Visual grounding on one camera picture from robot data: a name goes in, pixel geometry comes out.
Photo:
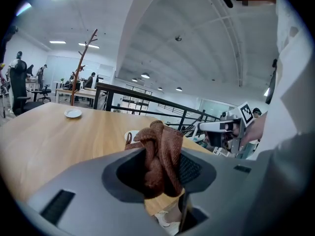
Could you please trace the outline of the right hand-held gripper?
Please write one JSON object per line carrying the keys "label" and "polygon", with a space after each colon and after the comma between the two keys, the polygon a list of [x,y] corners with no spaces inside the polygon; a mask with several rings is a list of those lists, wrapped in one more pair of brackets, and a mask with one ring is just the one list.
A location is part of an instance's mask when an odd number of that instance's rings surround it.
{"label": "right hand-held gripper", "polygon": [[200,122],[198,130],[204,132],[210,146],[224,148],[230,153],[241,151],[241,140],[246,129],[254,121],[254,116],[248,102],[223,112],[220,121]]}

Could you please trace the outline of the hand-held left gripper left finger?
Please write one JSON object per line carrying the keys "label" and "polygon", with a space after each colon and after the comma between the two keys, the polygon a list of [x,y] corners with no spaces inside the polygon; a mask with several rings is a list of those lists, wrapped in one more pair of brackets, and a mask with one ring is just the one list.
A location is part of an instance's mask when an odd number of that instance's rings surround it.
{"label": "hand-held left gripper left finger", "polygon": [[144,149],[77,163],[18,207],[44,236],[165,236],[138,191]]}

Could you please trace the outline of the person's right hand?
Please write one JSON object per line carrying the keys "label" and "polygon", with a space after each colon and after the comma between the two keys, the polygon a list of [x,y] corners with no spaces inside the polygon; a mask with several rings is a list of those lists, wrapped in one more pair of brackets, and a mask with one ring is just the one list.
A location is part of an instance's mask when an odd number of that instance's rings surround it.
{"label": "person's right hand", "polygon": [[232,136],[234,139],[242,139],[246,134],[246,126],[240,123],[233,123]]}

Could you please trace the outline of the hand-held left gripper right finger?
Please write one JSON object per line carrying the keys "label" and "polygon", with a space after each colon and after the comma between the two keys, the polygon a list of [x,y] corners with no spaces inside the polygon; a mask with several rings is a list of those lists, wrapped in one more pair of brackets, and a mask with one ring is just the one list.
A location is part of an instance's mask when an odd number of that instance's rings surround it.
{"label": "hand-held left gripper right finger", "polygon": [[185,149],[184,236],[257,236],[295,208],[309,184],[309,150],[277,148],[255,161]]}

